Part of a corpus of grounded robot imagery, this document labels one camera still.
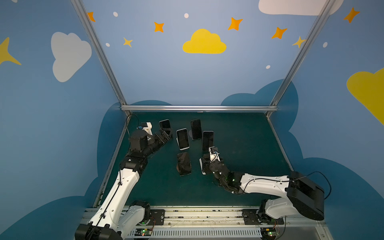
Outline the right circuit board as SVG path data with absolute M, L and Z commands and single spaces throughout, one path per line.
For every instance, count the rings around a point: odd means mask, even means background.
M 261 228 L 260 232 L 262 240 L 275 240 L 279 235 L 277 230 L 273 228 Z

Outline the horizontal aluminium back bar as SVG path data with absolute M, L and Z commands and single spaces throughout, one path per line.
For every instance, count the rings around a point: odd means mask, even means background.
M 276 106 L 151 106 L 151 105 L 122 105 L 123 111 L 187 111 L 187 112 L 275 112 Z

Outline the aluminium rail front frame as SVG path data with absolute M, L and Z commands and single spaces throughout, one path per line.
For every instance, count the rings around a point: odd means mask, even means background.
M 243 209 L 253 206 L 152 206 L 165 210 L 163 226 L 135 228 L 126 240 L 261 240 L 261 228 L 273 228 L 279 233 L 275 240 L 331 240 L 332 234 L 324 221 L 314 221 L 300 215 L 282 217 L 284 224 L 245 225 Z M 135 237 L 135 229 L 153 229 L 150 237 Z

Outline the circuit board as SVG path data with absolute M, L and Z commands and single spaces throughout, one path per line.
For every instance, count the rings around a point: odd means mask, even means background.
M 279 235 L 277 230 L 273 228 L 261 228 L 260 232 L 262 240 L 275 240 Z
M 135 237 L 150 237 L 153 233 L 153 229 L 135 229 Z

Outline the left circuit board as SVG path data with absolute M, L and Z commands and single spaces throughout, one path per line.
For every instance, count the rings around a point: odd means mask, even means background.
M 135 237 L 150 237 L 153 233 L 153 229 L 135 229 Z

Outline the purple phone on black stand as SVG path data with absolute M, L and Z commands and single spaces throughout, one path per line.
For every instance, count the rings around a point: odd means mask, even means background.
M 203 132 L 203 141 L 202 141 L 202 150 L 203 152 L 209 151 L 210 147 L 214 146 L 214 132 L 213 131 L 204 131 Z

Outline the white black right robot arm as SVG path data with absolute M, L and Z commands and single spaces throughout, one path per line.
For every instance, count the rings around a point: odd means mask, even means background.
M 292 215 L 302 215 L 315 221 L 325 218 L 324 189 L 299 172 L 278 177 L 231 172 L 216 150 L 203 155 L 200 166 L 204 175 L 213 174 L 219 186 L 234 195 L 257 193 L 275 196 L 274 200 L 261 202 L 257 212 L 260 223 Z

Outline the white phone stand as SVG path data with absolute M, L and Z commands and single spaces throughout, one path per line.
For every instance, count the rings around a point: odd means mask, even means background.
M 200 167 L 203 175 L 207 175 L 210 172 L 210 158 L 200 158 Z

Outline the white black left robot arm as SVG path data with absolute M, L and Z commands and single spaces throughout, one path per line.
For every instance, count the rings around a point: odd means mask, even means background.
M 124 240 L 138 224 L 151 218 L 148 202 L 134 201 L 122 214 L 131 191 L 142 176 L 151 155 L 173 138 L 170 123 L 152 133 L 150 122 L 142 123 L 130 135 L 130 148 L 121 161 L 119 173 L 105 201 L 87 224 L 80 224 L 76 240 Z

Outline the white-edged phone on stand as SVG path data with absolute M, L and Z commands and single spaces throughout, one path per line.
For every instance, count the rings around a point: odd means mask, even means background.
M 183 151 L 190 147 L 188 130 L 186 128 L 176 131 L 177 133 L 177 143 L 179 150 Z

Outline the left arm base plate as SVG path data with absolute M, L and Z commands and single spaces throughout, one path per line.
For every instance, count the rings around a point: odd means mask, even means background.
M 144 219 L 139 223 L 142 226 L 163 226 L 165 220 L 165 210 L 146 210 Z

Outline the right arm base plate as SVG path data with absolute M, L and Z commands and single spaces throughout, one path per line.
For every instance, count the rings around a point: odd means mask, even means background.
M 242 217 L 245 225 L 283 225 L 285 223 L 283 218 L 273 219 L 264 210 L 258 209 L 243 209 Z

